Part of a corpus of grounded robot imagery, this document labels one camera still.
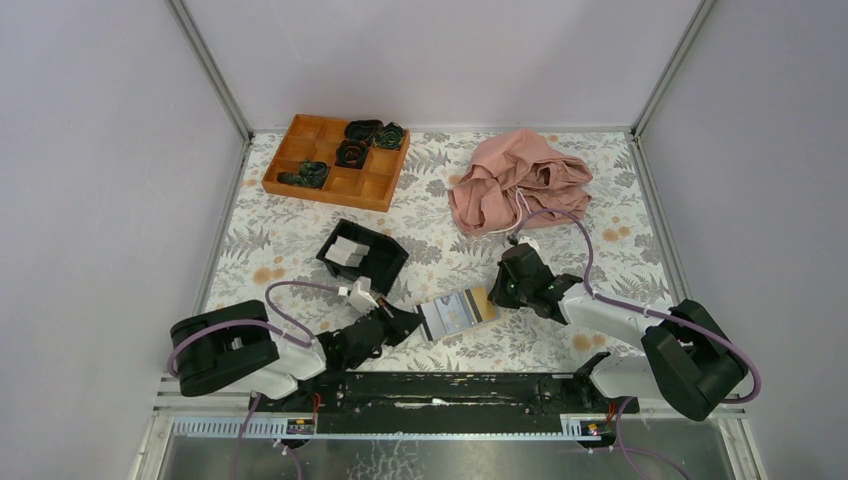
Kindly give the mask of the tan leather card holder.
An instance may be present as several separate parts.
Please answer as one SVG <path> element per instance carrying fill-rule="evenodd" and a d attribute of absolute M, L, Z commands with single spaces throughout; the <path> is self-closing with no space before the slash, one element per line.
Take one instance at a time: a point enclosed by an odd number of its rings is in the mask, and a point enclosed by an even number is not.
<path fill-rule="evenodd" d="M 416 306 L 423 315 L 424 336 L 438 341 L 502 317 L 500 308 L 488 298 L 485 285 L 443 294 Z"/>

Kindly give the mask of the gold credit card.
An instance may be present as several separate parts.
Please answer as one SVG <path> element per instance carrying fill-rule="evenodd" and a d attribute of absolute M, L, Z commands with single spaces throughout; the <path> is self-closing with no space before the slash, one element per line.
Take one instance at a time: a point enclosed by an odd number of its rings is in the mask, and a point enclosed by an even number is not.
<path fill-rule="evenodd" d="M 485 286 L 472 287 L 464 291 L 473 325 L 488 323 L 501 318 L 499 307 L 488 298 L 488 294 L 489 291 Z"/>

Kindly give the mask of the black card box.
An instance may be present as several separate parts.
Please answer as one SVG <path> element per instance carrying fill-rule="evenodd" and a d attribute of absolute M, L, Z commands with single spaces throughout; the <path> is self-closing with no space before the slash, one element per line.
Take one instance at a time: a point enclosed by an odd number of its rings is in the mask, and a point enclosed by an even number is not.
<path fill-rule="evenodd" d="M 366 277 L 371 290 L 382 295 L 390 293 L 408 258 L 397 240 L 346 219 L 336 224 L 316 255 L 333 277 Z"/>

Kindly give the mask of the blue credit card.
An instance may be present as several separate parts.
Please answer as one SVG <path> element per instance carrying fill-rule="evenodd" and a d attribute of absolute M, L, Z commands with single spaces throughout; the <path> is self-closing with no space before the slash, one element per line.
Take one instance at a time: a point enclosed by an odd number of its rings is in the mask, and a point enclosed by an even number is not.
<path fill-rule="evenodd" d="M 460 333 L 472 327 L 471 312 L 461 292 L 437 297 L 434 303 L 441 315 L 446 335 Z"/>

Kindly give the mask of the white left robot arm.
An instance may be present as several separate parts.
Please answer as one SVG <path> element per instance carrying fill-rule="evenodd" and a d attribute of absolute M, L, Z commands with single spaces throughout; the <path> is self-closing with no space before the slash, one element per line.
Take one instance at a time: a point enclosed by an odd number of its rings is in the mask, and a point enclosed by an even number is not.
<path fill-rule="evenodd" d="M 355 370 L 404 342 L 425 320 L 381 301 L 353 324 L 300 340 L 269 321 L 251 300 L 184 319 L 170 329 L 168 373 L 180 394 L 200 397 L 239 386 L 296 411 L 309 401 L 311 380 Z"/>

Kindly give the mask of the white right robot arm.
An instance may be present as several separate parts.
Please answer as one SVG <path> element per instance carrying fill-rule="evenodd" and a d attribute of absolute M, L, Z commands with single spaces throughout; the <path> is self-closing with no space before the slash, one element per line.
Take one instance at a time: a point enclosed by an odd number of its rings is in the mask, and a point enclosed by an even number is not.
<path fill-rule="evenodd" d="M 751 371 L 701 304 L 684 300 L 656 312 L 624 297 L 590 292 L 577 276 L 554 275 L 527 243 L 502 254 L 489 299 L 500 307 L 529 308 L 541 318 L 594 330 L 638 350 L 636 356 L 600 354 L 576 372 L 573 396 L 589 412 L 612 399 L 662 399 L 684 417 L 702 421 Z"/>

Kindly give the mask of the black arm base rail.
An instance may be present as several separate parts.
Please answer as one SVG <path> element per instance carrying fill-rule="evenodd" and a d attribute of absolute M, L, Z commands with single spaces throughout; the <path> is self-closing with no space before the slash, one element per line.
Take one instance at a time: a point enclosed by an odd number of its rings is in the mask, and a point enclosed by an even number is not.
<path fill-rule="evenodd" d="M 605 421 L 637 401 L 607 397 L 585 374 L 345 372 L 311 380 L 261 413 L 303 413 L 322 434 L 561 434 L 577 416 Z"/>

